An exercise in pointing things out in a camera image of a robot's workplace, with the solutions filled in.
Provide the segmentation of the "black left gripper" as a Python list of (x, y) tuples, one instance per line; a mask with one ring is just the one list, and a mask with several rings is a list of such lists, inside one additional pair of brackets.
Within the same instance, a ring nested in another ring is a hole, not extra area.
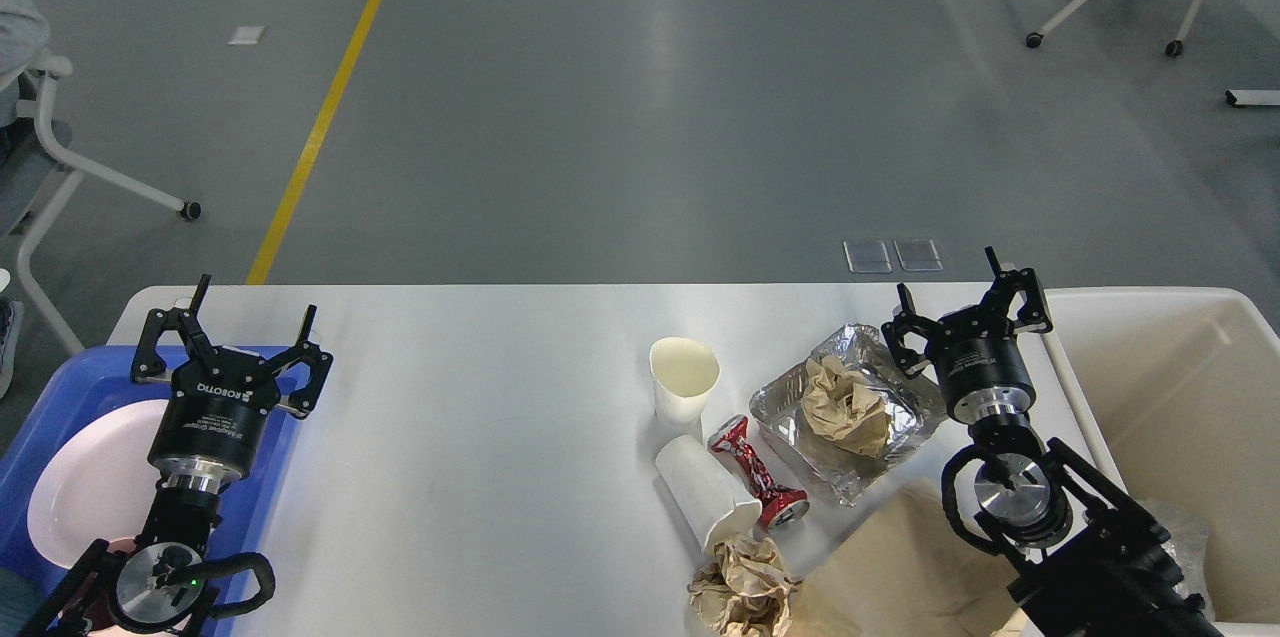
[[(268, 413), (274, 405), (296, 420), (312, 413), (334, 358), (312, 340), (317, 306), (307, 304), (296, 342), (265, 359), (261, 385), (244, 385), (242, 377), (221, 368), (219, 347), (212, 345), (198, 322), (198, 310), (211, 281), (211, 274), (201, 274), (188, 306), (151, 310), (146, 315), (131, 362), (131, 379), (145, 382), (166, 372), (157, 345), (165, 333), (175, 333), (186, 356), (198, 367), (182, 367), (173, 374), (172, 397), (147, 460), (164, 476), (175, 475), (192, 460), (214, 463), (221, 469), (220, 481), (230, 484), (252, 475)], [(305, 368), (306, 379), (284, 394), (275, 385), (276, 379), (297, 365)], [(223, 377), (230, 379), (229, 385), (215, 382)]]

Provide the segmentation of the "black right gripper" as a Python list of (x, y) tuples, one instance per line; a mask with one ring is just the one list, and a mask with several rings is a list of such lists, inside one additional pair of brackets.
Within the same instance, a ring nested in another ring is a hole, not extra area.
[[(1036, 388), (1014, 335), (1053, 331), (1034, 269), (1005, 267), (993, 248), (986, 248), (984, 255), (993, 280), (979, 308), (1005, 333), (946, 333), (945, 324), (916, 312), (905, 283), (896, 285), (893, 317), (881, 326), (893, 365), (908, 379), (933, 365), (947, 413), (960, 423), (978, 423), (992, 414), (1027, 414), (1036, 403)], [(908, 345), (913, 335), (923, 338), (922, 349)]]

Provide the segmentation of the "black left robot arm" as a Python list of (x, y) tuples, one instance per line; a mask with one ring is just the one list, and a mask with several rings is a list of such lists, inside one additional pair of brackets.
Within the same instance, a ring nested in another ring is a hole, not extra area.
[(197, 636), (206, 622), (251, 613), (275, 594), (270, 562), (244, 551), (209, 556), (223, 494), (251, 476), (276, 411), (312, 413), (333, 356), (312, 340), (308, 304), (293, 345), (256, 356), (212, 344), (198, 322), (211, 278), (187, 306), (152, 310), (131, 359), (136, 385), (169, 388), (147, 453), (157, 469), (155, 498), (131, 550), (93, 540), (20, 628), (23, 636), (86, 636), (102, 602), (136, 634)]

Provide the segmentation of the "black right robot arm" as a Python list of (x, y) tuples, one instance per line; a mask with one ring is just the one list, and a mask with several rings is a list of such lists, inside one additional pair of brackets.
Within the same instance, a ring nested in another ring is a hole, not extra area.
[(932, 368), (948, 418), (966, 429), (941, 476), (951, 531), (1010, 563), (1007, 594), (1044, 636), (1217, 634), (1204, 597), (1178, 592), (1169, 531), (1060, 437), (1036, 432), (1018, 338), (1052, 330), (1044, 290), (1033, 269), (986, 257), (993, 278), (978, 303), (929, 318), (900, 283), (881, 326), (899, 371)]

